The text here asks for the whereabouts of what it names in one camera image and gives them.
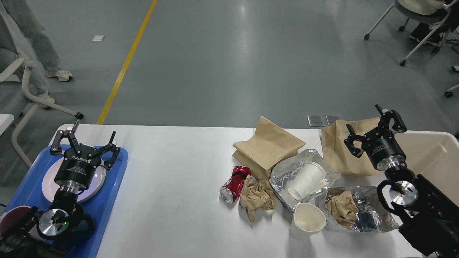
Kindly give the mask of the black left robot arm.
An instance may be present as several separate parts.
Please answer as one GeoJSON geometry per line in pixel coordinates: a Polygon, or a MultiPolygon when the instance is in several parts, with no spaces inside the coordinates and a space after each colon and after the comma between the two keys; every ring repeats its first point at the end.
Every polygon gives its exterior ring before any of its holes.
{"type": "Polygon", "coordinates": [[[56,131],[1,215],[2,258],[94,258],[127,166],[113,131],[108,144],[56,131]]]}

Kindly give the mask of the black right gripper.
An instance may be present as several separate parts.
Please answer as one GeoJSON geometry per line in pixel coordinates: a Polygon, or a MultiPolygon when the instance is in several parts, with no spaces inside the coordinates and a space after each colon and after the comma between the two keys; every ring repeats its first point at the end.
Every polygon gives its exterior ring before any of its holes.
{"type": "Polygon", "coordinates": [[[405,163],[406,155],[394,135],[408,129],[397,111],[383,109],[378,104],[375,107],[381,115],[377,127],[362,136],[356,134],[351,124],[346,124],[349,135],[343,142],[353,156],[360,158],[365,152],[374,169],[385,171],[405,163]],[[355,141],[361,142],[361,148],[354,145],[355,141]]]}

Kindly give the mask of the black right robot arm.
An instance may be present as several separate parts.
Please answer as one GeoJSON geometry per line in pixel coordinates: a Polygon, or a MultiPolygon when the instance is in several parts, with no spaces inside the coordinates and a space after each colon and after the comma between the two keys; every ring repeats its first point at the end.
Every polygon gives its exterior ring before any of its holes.
{"type": "Polygon", "coordinates": [[[407,128],[395,110],[375,105],[380,121],[363,135],[351,124],[344,144],[355,157],[366,153],[374,169],[383,171],[386,179],[377,186],[380,203],[388,212],[400,217],[398,228],[409,244],[425,256],[457,258],[458,206],[423,175],[415,175],[406,165],[406,155],[395,134],[407,128]]]}

